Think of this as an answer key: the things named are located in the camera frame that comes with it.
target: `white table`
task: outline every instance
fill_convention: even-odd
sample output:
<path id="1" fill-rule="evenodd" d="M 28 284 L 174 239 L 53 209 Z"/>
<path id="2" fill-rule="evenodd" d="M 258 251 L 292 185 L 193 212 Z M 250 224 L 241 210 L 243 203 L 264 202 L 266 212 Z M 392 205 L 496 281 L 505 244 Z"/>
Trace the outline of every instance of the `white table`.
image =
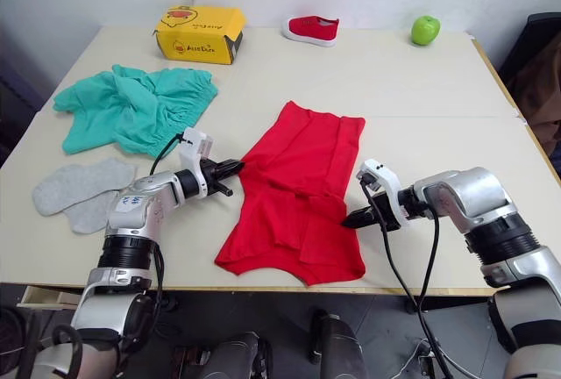
<path id="1" fill-rule="evenodd" d="M 215 161 L 243 156 L 290 99 L 316 111 L 362 116 L 366 128 L 355 168 L 367 158 L 384 161 L 404 187 L 448 169 L 488 168 L 536 237 L 561 255 L 555 239 L 561 208 L 558 179 L 467 34 L 442 32 L 433 45 L 422 48 L 410 45 L 403 33 L 342 30 L 337 45 L 326 49 L 285 40 L 277 30 L 248 28 L 231 66 L 167 61 L 150 34 L 147 29 L 103 28 L 54 94 L 115 63 L 146 71 L 209 70 L 219 94 L 197 128 L 214 138 Z M 148 156 L 124 154 L 116 145 L 65 155 L 60 144 L 73 118 L 53 111 L 52 105 L 51 99 L 37 114 L 0 170 L 2 282 L 83 286 L 97 264 L 103 232 L 77 235 L 63 214 L 44 218 L 35 211 L 31 192 L 45 176 L 66 164 L 92 164 L 109 156 L 138 164 L 138 176 L 147 175 L 152 164 Z M 178 171 L 176 152 L 159 169 Z M 359 230 L 366 275 L 357 281 L 306 288 L 276 269 L 235 276 L 217 267 L 213 260 L 237 223 L 244 199 L 237 177 L 228 184 L 233 197 L 191 199 L 166 220 L 161 241 L 166 288 L 398 292 L 377 226 Z M 354 178 L 345 201 L 349 211 L 366 206 Z M 463 237 L 449 219 L 441 224 L 430 292 L 491 294 Z M 390 239 L 404 278 L 419 288 L 431 222 L 417 220 L 407 231 L 391 233 Z"/>

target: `red cloth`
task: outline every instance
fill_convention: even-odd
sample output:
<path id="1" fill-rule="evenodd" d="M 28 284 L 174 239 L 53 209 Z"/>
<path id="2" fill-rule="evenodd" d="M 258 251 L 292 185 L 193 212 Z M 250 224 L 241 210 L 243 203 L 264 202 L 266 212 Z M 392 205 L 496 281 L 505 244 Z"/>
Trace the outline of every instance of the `red cloth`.
<path id="1" fill-rule="evenodd" d="M 245 201 L 216 264 L 283 269 L 308 285 L 364 275 L 357 234 L 340 225 L 364 125 L 287 103 L 242 159 Z"/>

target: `green apple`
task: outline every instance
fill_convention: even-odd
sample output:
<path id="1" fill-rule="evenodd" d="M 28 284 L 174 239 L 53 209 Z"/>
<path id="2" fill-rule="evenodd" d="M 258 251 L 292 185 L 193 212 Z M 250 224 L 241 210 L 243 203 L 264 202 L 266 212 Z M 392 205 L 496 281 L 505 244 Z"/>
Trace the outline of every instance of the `green apple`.
<path id="1" fill-rule="evenodd" d="M 411 41 L 419 46 L 427 46 L 440 32 L 440 21 L 436 18 L 424 16 L 415 20 L 411 27 Z"/>

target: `red sneaker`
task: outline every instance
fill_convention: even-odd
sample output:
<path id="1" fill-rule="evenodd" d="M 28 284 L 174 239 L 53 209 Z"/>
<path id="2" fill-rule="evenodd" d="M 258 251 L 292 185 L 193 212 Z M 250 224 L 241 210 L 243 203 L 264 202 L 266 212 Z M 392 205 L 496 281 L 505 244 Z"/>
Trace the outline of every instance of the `red sneaker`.
<path id="1" fill-rule="evenodd" d="M 287 39 L 316 44 L 317 46 L 335 46 L 339 20 L 321 17 L 303 17 L 289 19 L 282 26 L 282 33 Z"/>

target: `gray sock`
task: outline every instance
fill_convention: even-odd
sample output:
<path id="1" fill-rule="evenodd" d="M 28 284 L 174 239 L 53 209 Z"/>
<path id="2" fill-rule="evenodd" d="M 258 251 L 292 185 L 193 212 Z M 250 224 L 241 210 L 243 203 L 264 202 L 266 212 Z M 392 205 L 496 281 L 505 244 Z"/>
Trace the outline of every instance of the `gray sock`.
<path id="1" fill-rule="evenodd" d="M 91 166 L 72 164 L 59 168 L 35 187 L 35 208 L 41 215 L 53 215 L 106 190 L 120 190 L 131 184 L 136 166 L 115 158 Z"/>
<path id="2" fill-rule="evenodd" d="M 108 190 L 84 202 L 69 206 L 64 210 L 73 232 L 90 234 L 102 230 L 107 225 L 109 211 L 119 192 Z"/>

